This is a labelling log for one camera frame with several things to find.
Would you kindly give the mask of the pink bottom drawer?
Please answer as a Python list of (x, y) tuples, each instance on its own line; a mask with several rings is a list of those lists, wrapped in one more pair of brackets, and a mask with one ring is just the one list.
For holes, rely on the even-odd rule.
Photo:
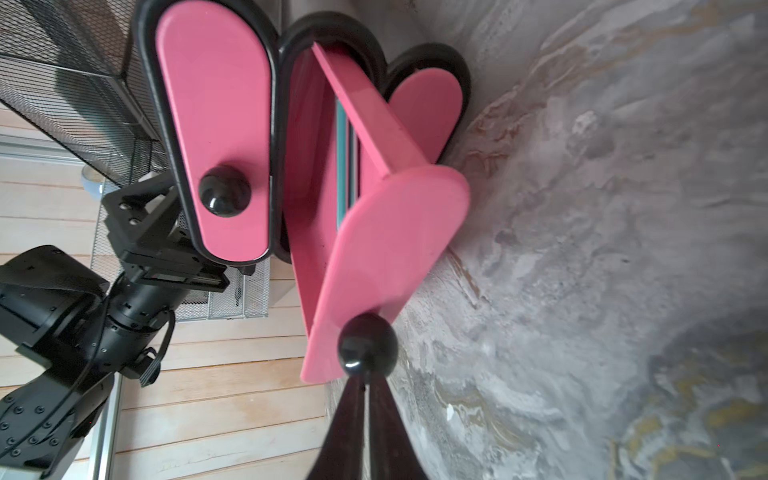
[(427, 68), (397, 81), (388, 103), (428, 162), (439, 162), (459, 122), (463, 91), (449, 71)]

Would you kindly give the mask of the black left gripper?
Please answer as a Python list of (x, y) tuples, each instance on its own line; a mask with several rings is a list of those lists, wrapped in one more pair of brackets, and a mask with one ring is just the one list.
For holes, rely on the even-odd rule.
[(229, 287), (226, 266), (204, 258), (177, 229), (182, 205), (172, 173), (108, 193), (102, 206), (108, 240), (131, 282), (216, 293)]

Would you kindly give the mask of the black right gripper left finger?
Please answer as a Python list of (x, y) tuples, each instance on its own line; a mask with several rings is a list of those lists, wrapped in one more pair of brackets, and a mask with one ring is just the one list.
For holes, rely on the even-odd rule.
[(307, 480), (358, 480), (362, 475), (365, 385), (349, 377)]

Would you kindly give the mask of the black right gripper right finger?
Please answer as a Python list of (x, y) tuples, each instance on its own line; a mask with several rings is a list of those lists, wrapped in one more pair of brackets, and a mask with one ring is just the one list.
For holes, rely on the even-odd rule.
[(426, 480), (386, 378), (372, 376), (369, 391), (371, 478)]

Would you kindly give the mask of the black drawer cabinet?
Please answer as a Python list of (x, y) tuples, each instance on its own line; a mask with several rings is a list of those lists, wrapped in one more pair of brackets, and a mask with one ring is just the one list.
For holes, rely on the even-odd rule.
[(340, 12), (278, 33), (250, 1), (141, 1), (133, 30), (192, 243), (228, 266), (290, 260), (292, 208), (319, 205), (313, 182), (328, 167), (337, 98), (316, 47), (362, 75), (432, 164), (471, 95), (452, 47), (387, 61), (373, 33)]

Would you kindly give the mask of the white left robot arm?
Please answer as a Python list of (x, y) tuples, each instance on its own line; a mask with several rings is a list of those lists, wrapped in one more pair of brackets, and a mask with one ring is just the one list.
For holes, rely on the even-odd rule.
[(117, 376), (142, 386), (157, 379), (186, 297), (228, 287), (224, 267), (177, 230), (182, 203), (171, 174), (114, 190), (101, 204), (122, 267), (116, 280), (52, 245), (1, 268), (1, 333), (43, 369), (1, 401), (6, 469), (51, 476), (93, 427)]

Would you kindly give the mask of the green pencil bundle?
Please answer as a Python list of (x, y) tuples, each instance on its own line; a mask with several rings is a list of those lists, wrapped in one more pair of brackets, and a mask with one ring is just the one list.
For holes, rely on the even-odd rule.
[(336, 224), (340, 229), (359, 197), (359, 139), (342, 102), (336, 100)]

